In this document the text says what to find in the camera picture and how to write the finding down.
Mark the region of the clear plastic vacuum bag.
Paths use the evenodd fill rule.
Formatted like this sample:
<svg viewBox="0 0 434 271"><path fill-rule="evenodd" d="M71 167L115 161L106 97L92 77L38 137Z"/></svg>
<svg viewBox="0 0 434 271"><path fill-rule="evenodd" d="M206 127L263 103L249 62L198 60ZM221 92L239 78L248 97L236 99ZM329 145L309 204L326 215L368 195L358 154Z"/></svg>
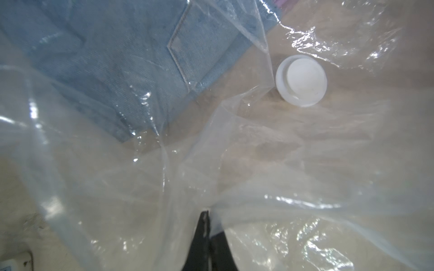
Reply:
<svg viewBox="0 0 434 271"><path fill-rule="evenodd" d="M434 3L274 1L281 13L161 130L120 141L1 31L1 259L181 271L201 212L240 271L434 268ZM315 59L323 99L275 75Z"/></svg>

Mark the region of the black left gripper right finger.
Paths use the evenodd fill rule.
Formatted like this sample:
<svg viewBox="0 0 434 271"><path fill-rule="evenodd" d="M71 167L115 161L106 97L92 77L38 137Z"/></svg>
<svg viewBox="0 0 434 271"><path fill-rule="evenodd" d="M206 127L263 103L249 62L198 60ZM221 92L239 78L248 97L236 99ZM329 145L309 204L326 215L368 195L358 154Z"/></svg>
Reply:
<svg viewBox="0 0 434 271"><path fill-rule="evenodd" d="M210 245L212 271L238 271L224 231L213 236Z"/></svg>

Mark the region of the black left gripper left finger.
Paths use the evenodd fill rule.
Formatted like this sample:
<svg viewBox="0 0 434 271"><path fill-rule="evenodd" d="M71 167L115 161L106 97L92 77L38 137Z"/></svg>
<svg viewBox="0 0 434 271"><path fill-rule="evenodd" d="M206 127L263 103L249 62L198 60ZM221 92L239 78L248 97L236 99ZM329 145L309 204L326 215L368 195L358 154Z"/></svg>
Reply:
<svg viewBox="0 0 434 271"><path fill-rule="evenodd" d="M198 219L182 271L209 271L210 269L210 218L209 211L203 211Z"/></svg>

